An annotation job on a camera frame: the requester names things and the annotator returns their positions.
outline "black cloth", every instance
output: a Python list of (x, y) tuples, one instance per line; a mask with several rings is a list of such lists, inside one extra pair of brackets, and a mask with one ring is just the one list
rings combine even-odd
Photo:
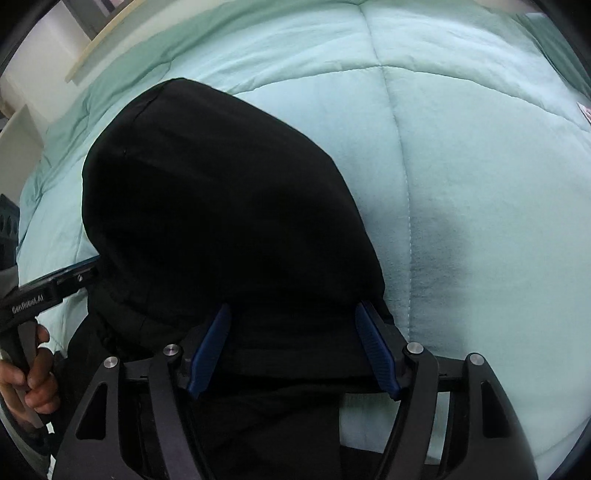
[(106, 356), (147, 358), (227, 302), (228, 341), (192, 406), (217, 477), (341, 479), (340, 398), (376, 388), (355, 306), (390, 315), (332, 159), (238, 98), (171, 80), (95, 142), (82, 218), (102, 279), (60, 370), (56, 424)]

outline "finger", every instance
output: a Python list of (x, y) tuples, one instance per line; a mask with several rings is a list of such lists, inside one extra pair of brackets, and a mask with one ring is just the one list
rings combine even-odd
[(41, 343), (47, 343), (49, 338), (49, 330), (43, 325), (37, 325), (37, 346)]
[(4, 399), (6, 406), (13, 415), (20, 415), (25, 413), (25, 407), (18, 397), (17, 392), (11, 385), (0, 384), (0, 395)]
[(47, 380), (25, 395), (25, 402), (31, 408), (39, 408), (57, 395), (58, 385), (53, 374)]
[(0, 360), (0, 384), (25, 385), (25, 374), (6, 360)]
[(41, 385), (49, 376), (53, 366), (53, 353), (49, 348), (40, 348), (37, 350), (37, 356), (33, 361), (33, 366), (27, 377), (27, 383), (30, 388), (35, 389)]
[(54, 413), (58, 408), (60, 408), (61, 399), (59, 396), (53, 397), (49, 402), (41, 407), (37, 407), (35, 411), (40, 413), (41, 415), (49, 415), (50, 413)]

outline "blue gripper pad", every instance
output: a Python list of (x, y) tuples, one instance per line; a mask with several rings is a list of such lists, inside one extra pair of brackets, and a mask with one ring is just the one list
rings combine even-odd
[(200, 393), (204, 392), (212, 379), (217, 360), (220, 358), (230, 331), (231, 321), (230, 307), (223, 305), (205, 334), (203, 342), (193, 355), (191, 380), (187, 387), (189, 394), (193, 398), (197, 398)]
[(355, 326), (379, 387), (391, 398), (398, 398), (401, 389), (396, 380), (394, 358), (374, 321), (361, 304), (355, 309)]

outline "silver bolt head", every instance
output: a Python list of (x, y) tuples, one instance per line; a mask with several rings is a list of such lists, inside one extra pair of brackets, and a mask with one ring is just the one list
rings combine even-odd
[(472, 365), (476, 365), (477, 367), (484, 365), (484, 357), (479, 353), (473, 353), (470, 355), (470, 362)]
[(105, 368), (113, 368), (113, 367), (116, 367), (118, 363), (119, 363), (119, 359), (117, 357), (110, 356), (105, 359), (105, 361), (103, 362), (103, 365), (105, 366)]
[(425, 350), (425, 348), (418, 342), (410, 342), (407, 345), (407, 350), (409, 353), (413, 353), (414, 355), (420, 355), (421, 353), (423, 353), (423, 350)]
[(174, 356), (179, 352), (179, 350), (180, 348), (178, 347), (178, 345), (171, 343), (170, 345), (165, 346), (162, 352), (166, 356)]

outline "bed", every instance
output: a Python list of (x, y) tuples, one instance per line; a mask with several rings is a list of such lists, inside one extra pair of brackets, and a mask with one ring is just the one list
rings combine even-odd
[[(299, 129), (345, 178), (407, 339), (481, 352), (547, 479), (591, 416), (591, 81), (543, 14), (471, 0), (242, 0), (115, 60), (45, 136), (21, 195), (21, 282), (96, 254), (80, 217), (94, 140), (134, 97), (186, 77)], [(44, 313), (54, 349), (86, 315)], [(351, 395), (343, 445), (384, 449), (396, 405)], [(430, 460), (441, 455), (440, 396)]]

